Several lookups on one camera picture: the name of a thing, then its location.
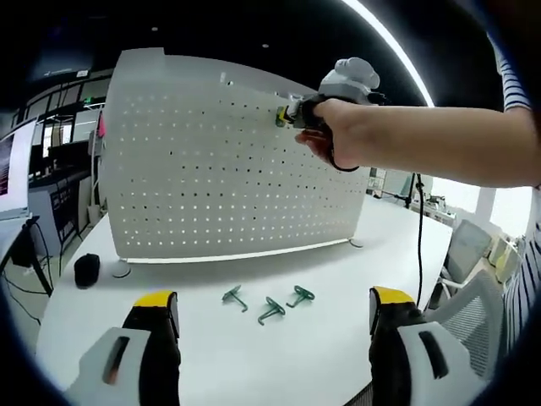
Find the glass window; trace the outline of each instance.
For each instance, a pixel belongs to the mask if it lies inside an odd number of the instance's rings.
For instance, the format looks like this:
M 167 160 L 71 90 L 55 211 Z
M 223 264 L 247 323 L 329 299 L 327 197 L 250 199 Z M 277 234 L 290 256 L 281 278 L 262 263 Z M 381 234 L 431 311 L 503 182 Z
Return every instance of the glass window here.
M 62 143 L 67 144 L 71 141 L 71 124 L 62 127 Z
M 532 208 L 532 188 L 496 190 L 490 222 L 516 238 L 526 233 Z
M 51 146 L 52 127 L 45 127 L 43 135 L 43 157 L 49 156 L 49 147 Z
M 444 196 L 447 206 L 474 213 L 479 198 L 479 187 L 449 179 L 434 178 L 431 195 Z

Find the white pegboard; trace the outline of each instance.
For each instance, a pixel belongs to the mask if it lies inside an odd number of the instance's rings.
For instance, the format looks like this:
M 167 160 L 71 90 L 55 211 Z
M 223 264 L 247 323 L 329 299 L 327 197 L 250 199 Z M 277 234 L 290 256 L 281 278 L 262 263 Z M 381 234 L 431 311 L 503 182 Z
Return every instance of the white pegboard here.
M 236 255 L 353 235 L 368 169 L 339 173 L 275 125 L 275 95 L 194 80 L 114 80 L 105 156 L 123 258 Z

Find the monitor screen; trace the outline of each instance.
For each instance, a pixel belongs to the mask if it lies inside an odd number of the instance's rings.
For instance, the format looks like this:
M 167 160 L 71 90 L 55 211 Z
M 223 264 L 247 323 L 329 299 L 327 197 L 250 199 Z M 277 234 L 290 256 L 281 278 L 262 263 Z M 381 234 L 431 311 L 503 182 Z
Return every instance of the monitor screen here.
M 28 214 L 28 170 L 36 121 L 0 140 L 0 219 Z

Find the table surface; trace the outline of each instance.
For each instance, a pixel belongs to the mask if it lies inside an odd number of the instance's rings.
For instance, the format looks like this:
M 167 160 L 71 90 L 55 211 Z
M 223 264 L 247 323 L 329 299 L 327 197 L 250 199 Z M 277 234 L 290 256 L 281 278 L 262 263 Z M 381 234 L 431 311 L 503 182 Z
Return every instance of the table surface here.
M 338 244 L 236 261 L 126 264 L 114 250 L 108 217 L 92 230 L 66 265 L 46 308 L 37 359 L 61 390 L 79 373 L 79 359 L 110 327 L 121 326 L 134 302 L 158 289 L 178 292 L 179 382 L 183 406 L 340 406 L 371 380 L 369 289 L 374 285 L 418 294 L 418 214 L 367 196 L 356 249 Z M 451 228 L 424 219 L 422 306 L 431 295 L 451 239 Z M 74 261 L 101 257 L 96 285 L 79 290 Z M 131 267 L 129 276 L 112 277 Z M 221 296 L 242 284 L 249 310 Z M 315 294 L 311 303 L 285 307 L 260 326 L 265 297 L 295 299 L 293 286 Z

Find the ceiling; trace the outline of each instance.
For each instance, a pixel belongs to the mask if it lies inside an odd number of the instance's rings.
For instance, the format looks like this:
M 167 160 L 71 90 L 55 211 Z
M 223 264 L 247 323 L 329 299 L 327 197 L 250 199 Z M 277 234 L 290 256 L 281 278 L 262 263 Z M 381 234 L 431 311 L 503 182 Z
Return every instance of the ceiling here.
M 489 41 L 454 3 L 362 3 L 402 45 L 437 106 L 501 109 L 500 77 Z M 94 70 L 113 68 L 123 49 L 165 47 L 167 53 L 242 63 L 313 88 L 338 58 L 358 56 L 372 63 L 381 77 L 380 91 L 393 104 L 424 104 L 394 52 L 340 0 L 168 4 L 136 15 L 87 6 L 85 14 L 48 10 L 0 27 L 3 60 L 12 61 L 2 67 L 0 109 L 14 109 L 50 85 L 27 85 L 25 78 L 44 40 L 55 38 L 91 52 Z

